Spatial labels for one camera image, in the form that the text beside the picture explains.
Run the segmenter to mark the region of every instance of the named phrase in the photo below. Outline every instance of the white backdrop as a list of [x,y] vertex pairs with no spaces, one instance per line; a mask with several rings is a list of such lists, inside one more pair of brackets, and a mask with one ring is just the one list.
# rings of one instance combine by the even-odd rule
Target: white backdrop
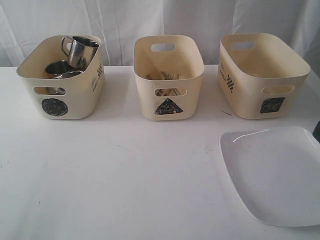
[[320,0],[0,0],[0,66],[63,34],[100,37],[104,65],[132,65],[138,38],[187,35],[217,64],[220,38],[249,32],[280,37],[320,75]]

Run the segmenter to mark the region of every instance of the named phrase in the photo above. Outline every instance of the white plate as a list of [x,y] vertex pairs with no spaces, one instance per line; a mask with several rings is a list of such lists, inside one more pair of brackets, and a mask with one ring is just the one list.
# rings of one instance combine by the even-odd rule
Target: white plate
[[230,132],[226,168],[247,209],[274,226],[320,225],[320,144],[298,126]]

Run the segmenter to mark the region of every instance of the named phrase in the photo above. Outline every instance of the storage bin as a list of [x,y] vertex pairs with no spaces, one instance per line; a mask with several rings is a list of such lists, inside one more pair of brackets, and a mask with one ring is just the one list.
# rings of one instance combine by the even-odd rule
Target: storage bin
[[[174,50],[152,50],[152,46],[158,44],[173,44]],[[160,35],[138,39],[134,45],[133,67],[145,118],[181,120],[195,113],[205,67],[198,47],[190,37]],[[161,71],[179,74],[179,79],[162,80]],[[157,96],[160,89],[177,89],[180,95]]]
[[217,79],[241,118],[285,115],[309,72],[310,66],[274,35],[232,34],[221,39]]
[[[64,36],[49,37],[41,42],[16,72],[44,118],[82,119],[94,110],[105,81],[101,40],[92,35],[82,36],[99,44],[95,56],[83,73],[70,78],[48,79],[46,66],[55,61],[67,60],[61,50]],[[46,88],[61,88],[65,94],[48,94]]]

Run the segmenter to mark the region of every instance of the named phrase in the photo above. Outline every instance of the black circle symbol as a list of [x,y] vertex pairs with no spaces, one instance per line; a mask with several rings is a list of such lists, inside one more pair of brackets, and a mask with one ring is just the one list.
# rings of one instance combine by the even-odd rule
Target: black circle symbol
[[42,109],[51,116],[63,116],[68,112],[67,105],[55,98],[47,98],[42,100]]

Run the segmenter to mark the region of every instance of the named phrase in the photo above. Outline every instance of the metal mug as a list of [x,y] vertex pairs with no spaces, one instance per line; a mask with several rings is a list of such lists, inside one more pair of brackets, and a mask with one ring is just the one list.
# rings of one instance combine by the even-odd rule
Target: metal mug
[[50,79],[56,76],[72,71],[74,68],[68,64],[67,61],[54,61],[46,66],[45,71]]
[[[74,76],[78,76],[79,74],[82,74],[83,71],[68,71],[65,73],[62,73],[53,79],[67,79],[67,78],[72,78]],[[65,95],[66,91],[62,87],[46,87],[45,88],[46,92],[48,95]]]
[[[64,49],[65,39],[72,40],[69,53]],[[98,43],[82,36],[64,36],[61,40],[61,49],[64,54],[67,55],[67,62],[69,65],[82,71],[87,69],[91,60],[94,58],[98,47]]]

